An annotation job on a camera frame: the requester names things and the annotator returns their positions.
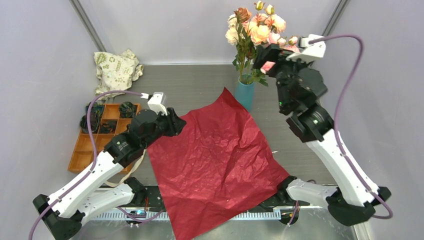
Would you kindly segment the cream white rose stem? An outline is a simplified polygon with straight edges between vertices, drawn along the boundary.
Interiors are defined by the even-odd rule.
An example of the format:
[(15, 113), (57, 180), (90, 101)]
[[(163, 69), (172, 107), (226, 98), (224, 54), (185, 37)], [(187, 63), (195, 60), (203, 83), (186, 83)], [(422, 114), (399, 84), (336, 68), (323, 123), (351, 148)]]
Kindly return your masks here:
[(228, 30), (225, 33), (225, 37), (227, 39), (227, 42), (230, 45), (235, 46), (239, 40), (238, 31), (236, 28), (237, 17), (235, 14), (232, 14), (228, 17), (227, 24), (228, 24)]

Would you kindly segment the dark rolled item top-right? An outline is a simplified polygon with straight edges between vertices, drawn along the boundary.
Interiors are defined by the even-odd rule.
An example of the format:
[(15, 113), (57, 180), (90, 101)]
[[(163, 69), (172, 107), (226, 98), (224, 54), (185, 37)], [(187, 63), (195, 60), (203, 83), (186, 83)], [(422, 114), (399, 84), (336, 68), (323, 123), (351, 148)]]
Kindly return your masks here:
[(126, 101), (119, 105), (119, 117), (122, 119), (131, 119), (137, 113), (137, 106), (132, 102)]

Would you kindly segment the pink flower bouquet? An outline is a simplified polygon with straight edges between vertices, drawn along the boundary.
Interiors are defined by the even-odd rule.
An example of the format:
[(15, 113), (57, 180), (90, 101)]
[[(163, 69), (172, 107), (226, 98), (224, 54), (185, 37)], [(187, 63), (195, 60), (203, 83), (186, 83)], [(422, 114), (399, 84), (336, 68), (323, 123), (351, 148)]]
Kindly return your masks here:
[[(300, 53), (300, 49), (297, 47), (299, 38), (297, 36), (292, 36), (288, 40), (286, 37), (280, 36), (278, 33), (270, 33), (268, 35), (267, 42), (269, 44), (278, 44), (279, 47), (283, 50), (291, 51), (293, 53)], [(276, 63), (273, 61), (267, 61), (261, 68), (260, 71), (263, 74), (267, 74), (267, 72), (275, 65)]]

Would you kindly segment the dark rolled item left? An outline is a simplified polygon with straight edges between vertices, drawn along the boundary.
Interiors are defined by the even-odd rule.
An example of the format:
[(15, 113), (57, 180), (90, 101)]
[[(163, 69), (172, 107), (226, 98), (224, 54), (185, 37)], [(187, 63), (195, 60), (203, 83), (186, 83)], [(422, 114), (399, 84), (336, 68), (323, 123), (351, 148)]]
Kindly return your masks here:
[(81, 131), (84, 134), (88, 134), (89, 133), (89, 127), (88, 127), (88, 125), (90, 125), (91, 132), (93, 134), (96, 134), (98, 132), (98, 130), (99, 130), (99, 127), (100, 127), (100, 119), (99, 119), (99, 117), (96, 114), (91, 114), (90, 117), (89, 117), (89, 120), (90, 120), (90, 123), (88, 124), (87, 115), (84, 115), (81, 118), (81, 120), (79, 122)]

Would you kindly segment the cream printed ribbon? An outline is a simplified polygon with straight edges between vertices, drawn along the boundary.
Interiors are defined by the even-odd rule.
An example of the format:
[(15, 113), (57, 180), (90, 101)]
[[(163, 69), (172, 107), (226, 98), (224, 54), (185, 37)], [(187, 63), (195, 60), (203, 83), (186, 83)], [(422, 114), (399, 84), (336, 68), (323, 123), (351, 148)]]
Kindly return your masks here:
[(104, 185), (111, 187), (111, 188), (115, 188), (118, 185), (122, 184), (126, 179), (128, 179), (139, 168), (139, 166), (141, 165), (141, 163), (144, 160), (146, 152), (147, 152), (146, 150), (143, 151), (143, 154), (141, 155), (141, 157), (135, 161), (132, 169), (125, 176), (123, 176), (118, 183), (105, 181)]

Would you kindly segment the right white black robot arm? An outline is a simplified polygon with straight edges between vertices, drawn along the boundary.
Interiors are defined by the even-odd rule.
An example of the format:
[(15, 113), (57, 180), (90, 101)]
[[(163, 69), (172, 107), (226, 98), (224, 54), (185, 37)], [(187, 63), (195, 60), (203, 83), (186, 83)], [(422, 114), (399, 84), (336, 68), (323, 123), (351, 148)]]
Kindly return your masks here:
[(335, 121), (319, 103), (327, 92), (323, 77), (311, 63), (324, 57), (323, 41), (307, 41), (294, 52), (277, 44), (260, 46), (253, 67), (276, 80), (279, 112), (287, 117), (292, 133), (306, 144), (327, 168), (336, 186), (324, 186), (288, 176), (278, 185), (283, 205), (307, 202), (329, 211), (340, 224), (353, 226), (375, 216), (375, 206), (390, 196), (387, 187), (376, 185), (359, 167)]

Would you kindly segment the orange compartment tray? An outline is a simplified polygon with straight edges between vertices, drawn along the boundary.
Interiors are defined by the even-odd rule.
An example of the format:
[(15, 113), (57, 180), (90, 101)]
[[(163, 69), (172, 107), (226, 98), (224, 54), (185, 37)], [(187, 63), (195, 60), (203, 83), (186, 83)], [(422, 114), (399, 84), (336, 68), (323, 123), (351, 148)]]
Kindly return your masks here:
[[(112, 138), (122, 132), (127, 128), (127, 125), (131, 122), (132, 118), (120, 118), (119, 112), (119, 103), (109, 103), (103, 104), (104, 111), (100, 119), (100, 125), (106, 121), (117, 121), (115, 133), (109, 134), (99, 134), (92, 133), (90, 137), (89, 133), (82, 133), (80, 128), (80, 133), (78, 139), (74, 146), (74, 150), (68, 164), (67, 170), (71, 173), (80, 173), (82, 170), (87, 168), (89, 164), (92, 163), (94, 159), (94, 153), (100, 154), (105, 145), (109, 143)], [(138, 103), (134, 103), (137, 106), (137, 115), (141, 111), (141, 106)]]

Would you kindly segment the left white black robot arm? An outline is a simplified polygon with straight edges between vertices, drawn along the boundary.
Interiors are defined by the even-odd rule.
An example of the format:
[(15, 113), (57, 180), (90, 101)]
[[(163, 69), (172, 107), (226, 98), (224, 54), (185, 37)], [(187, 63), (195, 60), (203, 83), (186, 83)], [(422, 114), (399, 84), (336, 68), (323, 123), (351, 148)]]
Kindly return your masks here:
[(146, 200), (146, 188), (135, 177), (95, 196), (92, 193), (142, 157), (160, 137), (178, 136), (186, 124), (172, 107), (159, 112), (143, 109), (71, 182), (50, 195), (38, 195), (33, 205), (54, 239), (71, 239), (87, 222), (112, 208), (141, 206)]

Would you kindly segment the dark red wrapping paper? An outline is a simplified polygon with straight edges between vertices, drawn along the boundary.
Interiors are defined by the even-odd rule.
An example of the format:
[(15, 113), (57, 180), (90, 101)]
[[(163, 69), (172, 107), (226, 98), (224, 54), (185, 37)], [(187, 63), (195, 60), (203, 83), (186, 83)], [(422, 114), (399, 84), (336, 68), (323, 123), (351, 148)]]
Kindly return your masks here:
[(191, 240), (273, 196), (289, 173), (228, 89), (182, 119), (147, 152), (174, 236)]

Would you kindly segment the small brown rose stem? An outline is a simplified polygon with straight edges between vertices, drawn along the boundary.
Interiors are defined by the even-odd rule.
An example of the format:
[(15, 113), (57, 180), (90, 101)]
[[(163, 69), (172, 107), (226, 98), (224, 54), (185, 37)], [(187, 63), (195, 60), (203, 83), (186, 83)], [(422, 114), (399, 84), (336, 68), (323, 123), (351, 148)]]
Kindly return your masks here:
[(253, 81), (249, 79), (248, 75), (252, 74), (251, 64), (255, 57), (256, 50), (251, 40), (250, 34), (250, 20), (252, 13), (245, 7), (239, 7), (234, 10), (235, 16), (235, 40), (236, 47), (236, 69), (239, 71), (239, 81), (245, 85), (250, 85)]

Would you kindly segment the dark rolled item top-left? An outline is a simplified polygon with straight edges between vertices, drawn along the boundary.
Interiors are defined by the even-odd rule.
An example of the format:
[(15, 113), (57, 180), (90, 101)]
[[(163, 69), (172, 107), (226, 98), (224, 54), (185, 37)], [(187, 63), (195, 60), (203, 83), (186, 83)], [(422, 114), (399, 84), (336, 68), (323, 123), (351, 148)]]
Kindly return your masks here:
[(105, 109), (105, 106), (103, 104), (95, 102), (93, 106), (91, 107), (90, 114), (101, 118), (103, 115), (104, 109)]

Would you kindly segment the aluminium rail frame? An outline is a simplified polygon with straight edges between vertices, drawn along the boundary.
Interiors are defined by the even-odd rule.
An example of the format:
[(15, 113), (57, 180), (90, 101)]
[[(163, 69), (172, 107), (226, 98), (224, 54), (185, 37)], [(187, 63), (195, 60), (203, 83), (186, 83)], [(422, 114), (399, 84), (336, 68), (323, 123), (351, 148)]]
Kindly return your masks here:
[(160, 218), (165, 212), (173, 223), (195, 222), (202, 227), (211, 228), (273, 196), (284, 203), (301, 201), (326, 208), (334, 219), (345, 226), (362, 222), (359, 212), (368, 206), (367, 199), (361, 197), (358, 186), (327, 186), (290, 179), (283, 181), (278, 187), (262, 190), (237, 187), (233, 192), (224, 190), (220, 193), (207, 189), (178, 193), (175, 190), (166, 190), (164, 186), (144, 186), (138, 183), (123, 183), (99, 193), (95, 187), (83, 189), (78, 186), (70, 189), (53, 206), (52, 211), (61, 220), (85, 225), (118, 207), (140, 210), (148, 207), (153, 211), (151, 220)]

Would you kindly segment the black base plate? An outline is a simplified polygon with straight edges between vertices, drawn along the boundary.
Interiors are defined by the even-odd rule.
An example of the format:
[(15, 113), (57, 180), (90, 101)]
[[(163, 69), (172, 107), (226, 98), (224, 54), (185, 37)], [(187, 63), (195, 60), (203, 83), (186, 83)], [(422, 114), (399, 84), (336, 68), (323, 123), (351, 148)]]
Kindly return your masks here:
[[(162, 199), (161, 192), (157, 185), (148, 185), (144, 187), (144, 198), (136, 200), (135, 203), (124, 204), (121, 207), (124, 208), (142, 208), (143, 210), (150, 210), (152, 212), (159, 212), (164, 210), (166, 212), (165, 204)], [(295, 206), (295, 201), (283, 199), (282, 194), (279, 192), (262, 201), (257, 206), (251, 208), (250, 212), (270, 212), (274, 208), (288, 207), (292, 209)]]

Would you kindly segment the peach rose stem tall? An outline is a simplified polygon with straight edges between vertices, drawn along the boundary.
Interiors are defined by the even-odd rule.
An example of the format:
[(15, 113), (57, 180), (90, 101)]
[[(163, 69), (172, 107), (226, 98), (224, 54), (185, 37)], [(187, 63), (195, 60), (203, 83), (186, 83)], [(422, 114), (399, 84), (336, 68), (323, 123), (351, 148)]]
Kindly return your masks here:
[(249, 39), (246, 54), (249, 64), (253, 64), (258, 56), (258, 46), (270, 42), (269, 34), (272, 32), (272, 14), (274, 13), (274, 7), (272, 5), (266, 6), (266, 3), (262, 0), (257, 0), (254, 3), (254, 8), (256, 13), (252, 14), (247, 11), (249, 18), (244, 23), (244, 31)]

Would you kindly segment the cream printed cloth bag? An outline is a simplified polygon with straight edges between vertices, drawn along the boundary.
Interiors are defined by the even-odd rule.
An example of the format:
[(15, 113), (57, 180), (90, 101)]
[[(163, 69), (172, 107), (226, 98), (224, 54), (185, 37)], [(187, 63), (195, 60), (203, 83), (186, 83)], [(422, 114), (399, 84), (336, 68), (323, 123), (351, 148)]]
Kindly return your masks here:
[(96, 96), (109, 91), (127, 91), (143, 75), (144, 66), (130, 49), (120, 54), (98, 51), (93, 58), (99, 79)]

